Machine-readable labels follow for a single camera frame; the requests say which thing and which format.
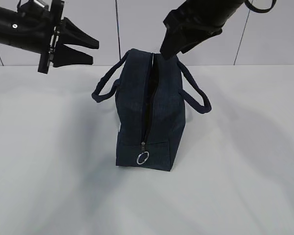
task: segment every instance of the bag handle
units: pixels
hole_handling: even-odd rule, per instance
[[[268,13],[269,11],[271,11],[273,9],[273,7],[275,6],[277,0],[272,0],[272,5],[270,8],[268,9],[259,9],[256,8],[254,5],[252,5],[252,3],[249,0],[245,1],[245,4],[247,6],[247,8],[249,8],[251,11],[254,11],[256,13]]]
[[[124,55],[124,57],[116,64],[114,65],[107,73],[106,75],[104,75],[104,77],[100,80],[100,82],[98,83],[96,89],[94,90],[94,92],[92,93],[92,98],[97,102],[100,103],[104,100],[107,100],[109,98],[111,98],[115,92],[117,87],[120,85],[120,79],[117,79],[111,88],[111,91],[107,94],[103,94],[103,95],[99,95],[100,92],[102,91],[102,89],[104,88],[104,86],[107,84],[107,82],[109,81],[109,79],[112,77],[112,75],[115,73],[115,71],[122,66],[122,64],[126,61],[127,56],[128,56],[129,52],[127,51],[126,54]]]
[[[211,103],[206,96],[206,94],[198,87],[195,79],[189,72],[189,70],[186,68],[186,66],[180,62],[177,61],[177,65],[181,69],[182,73],[184,74],[184,77],[187,79],[187,81],[190,83],[190,85],[198,92],[199,95],[201,95],[202,99],[204,100],[204,106],[201,105],[198,101],[196,101],[190,94],[188,94],[185,90],[181,89],[179,91],[180,95],[183,97],[183,99],[198,113],[200,114],[206,114],[209,113],[212,110]]]

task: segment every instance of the fabric bag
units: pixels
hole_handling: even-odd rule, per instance
[[[124,62],[111,91],[99,95]],[[183,90],[181,71],[202,96],[204,105]],[[201,114],[211,111],[207,96],[177,56],[165,61],[161,54],[129,50],[100,80],[92,98],[100,103],[114,94],[121,122],[117,166],[170,171],[185,127],[184,101]]]

